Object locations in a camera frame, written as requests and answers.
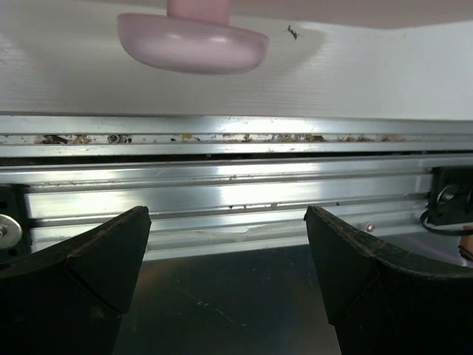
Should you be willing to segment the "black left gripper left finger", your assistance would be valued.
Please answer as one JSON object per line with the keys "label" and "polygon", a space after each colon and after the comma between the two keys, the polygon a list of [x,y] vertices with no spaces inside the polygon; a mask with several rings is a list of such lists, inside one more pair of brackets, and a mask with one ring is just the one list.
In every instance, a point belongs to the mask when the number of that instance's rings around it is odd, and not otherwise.
{"label": "black left gripper left finger", "polygon": [[1,264],[2,354],[112,354],[151,221],[145,206]]}

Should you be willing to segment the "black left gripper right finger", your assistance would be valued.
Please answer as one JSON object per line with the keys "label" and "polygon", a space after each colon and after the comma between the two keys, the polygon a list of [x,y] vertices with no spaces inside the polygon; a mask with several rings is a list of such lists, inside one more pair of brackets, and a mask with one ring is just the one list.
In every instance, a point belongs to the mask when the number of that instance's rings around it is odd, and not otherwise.
{"label": "black left gripper right finger", "polygon": [[470,268],[407,251],[317,206],[304,220],[343,354],[472,352]]}

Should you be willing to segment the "pink drawer knob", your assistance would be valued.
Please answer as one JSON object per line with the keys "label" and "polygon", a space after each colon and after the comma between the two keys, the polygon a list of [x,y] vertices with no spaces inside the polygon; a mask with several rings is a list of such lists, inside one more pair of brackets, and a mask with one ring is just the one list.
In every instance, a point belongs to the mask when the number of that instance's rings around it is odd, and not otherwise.
{"label": "pink drawer knob", "polygon": [[164,16],[123,13],[118,38],[134,60],[160,70],[233,75],[256,69],[269,38],[230,25],[229,1],[167,1]]}

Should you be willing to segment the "light pink drawer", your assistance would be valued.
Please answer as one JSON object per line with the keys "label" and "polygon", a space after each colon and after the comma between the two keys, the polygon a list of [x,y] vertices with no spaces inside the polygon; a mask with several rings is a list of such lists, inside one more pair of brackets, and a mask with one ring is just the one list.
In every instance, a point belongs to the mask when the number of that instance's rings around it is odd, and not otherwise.
{"label": "light pink drawer", "polygon": [[[165,15],[165,1],[2,1],[23,15],[79,10]],[[232,1],[231,23],[286,21],[394,30],[472,20],[471,1]]]}

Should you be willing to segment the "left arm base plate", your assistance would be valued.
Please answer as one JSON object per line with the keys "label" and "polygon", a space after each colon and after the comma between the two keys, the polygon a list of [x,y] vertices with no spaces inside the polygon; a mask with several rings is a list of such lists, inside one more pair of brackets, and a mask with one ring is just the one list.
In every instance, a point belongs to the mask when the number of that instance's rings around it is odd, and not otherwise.
{"label": "left arm base plate", "polygon": [[26,186],[1,185],[1,263],[31,252]]}

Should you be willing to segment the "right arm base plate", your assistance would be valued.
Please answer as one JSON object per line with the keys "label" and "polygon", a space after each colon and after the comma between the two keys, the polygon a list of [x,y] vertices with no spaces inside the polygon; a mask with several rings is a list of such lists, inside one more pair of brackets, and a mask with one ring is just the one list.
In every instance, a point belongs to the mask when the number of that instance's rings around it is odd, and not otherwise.
{"label": "right arm base plate", "polygon": [[444,237],[464,237],[472,233],[472,167],[432,168],[432,184],[426,211],[419,217],[429,232]]}

